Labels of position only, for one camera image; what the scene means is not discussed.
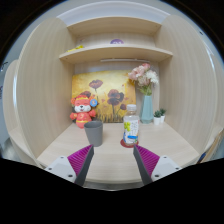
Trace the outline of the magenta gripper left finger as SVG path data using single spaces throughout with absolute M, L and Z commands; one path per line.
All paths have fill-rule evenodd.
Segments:
M 68 156 L 68 161 L 76 174 L 76 185 L 84 184 L 93 155 L 94 146 L 88 145 Z

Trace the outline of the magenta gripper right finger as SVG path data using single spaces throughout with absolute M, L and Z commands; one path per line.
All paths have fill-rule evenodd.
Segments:
M 134 146 L 133 155 L 136 159 L 143 184 L 150 184 L 152 182 L 152 172 L 155 169 L 160 157 L 139 145 Z

